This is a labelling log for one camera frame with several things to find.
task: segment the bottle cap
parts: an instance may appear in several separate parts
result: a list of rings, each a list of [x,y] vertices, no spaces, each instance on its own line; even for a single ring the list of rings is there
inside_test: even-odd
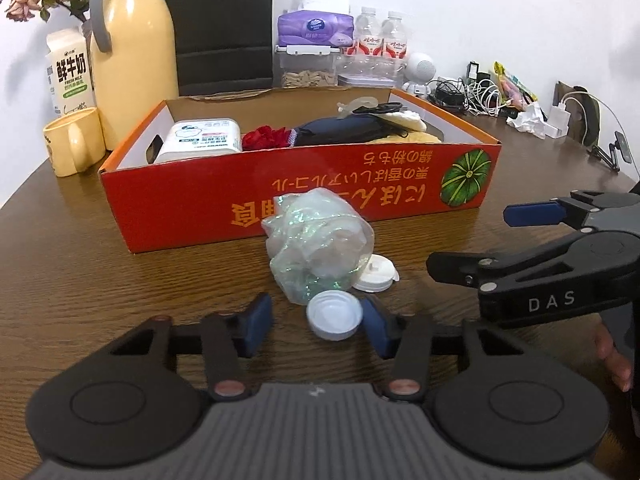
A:
[[[311,330],[327,341],[342,341],[355,334],[362,322],[358,298],[341,290],[326,290],[306,306]]]
[[[382,292],[399,280],[400,275],[391,260],[372,254],[353,288],[363,292]]]

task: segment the white wall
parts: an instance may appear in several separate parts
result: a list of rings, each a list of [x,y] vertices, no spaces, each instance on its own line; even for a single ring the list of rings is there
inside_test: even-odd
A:
[[[0,207],[47,158],[42,127],[55,118],[45,56],[47,34],[79,24],[63,9],[49,23],[8,20],[0,4]]]
[[[274,0],[274,18],[291,0]],[[640,158],[640,0],[352,0],[406,14],[411,50],[429,52],[442,75],[469,60],[503,63],[550,105],[557,80],[580,84],[618,114]],[[5,0],[0,10],[8,6]],[[45,82],[45,36],[76,24],[59,10],[48,24],[0,16],[0,206],[46,158],[41,129],[52,117]],[[601,146],[615,123],[603,113]],[[623,168],[633,178],[635,171]]]

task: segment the chair backrest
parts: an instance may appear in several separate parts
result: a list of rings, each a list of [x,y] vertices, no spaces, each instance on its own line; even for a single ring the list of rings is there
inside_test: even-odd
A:
[[[180,95],[273,85],[271,0],[166,0]]]

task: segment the human hand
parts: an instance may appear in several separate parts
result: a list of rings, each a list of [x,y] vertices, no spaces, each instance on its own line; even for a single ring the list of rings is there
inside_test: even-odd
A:
[[[616,350],[613,338],[603,323],[596,327],[594,340],[596,354],[611,373],[611,379],[623,392],[628,392],[631,388],[631,362]]]

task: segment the red and white label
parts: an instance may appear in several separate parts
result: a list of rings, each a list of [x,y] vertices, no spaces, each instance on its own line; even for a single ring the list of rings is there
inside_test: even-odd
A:
[[[402,59],[406,55],[406,41],[386,40],[382,55]]]
[[[353,46],[347,49],[347,54],[366,54],[366,56],[382,55],[382,38],[379,36],[363,36],[353,42]]]

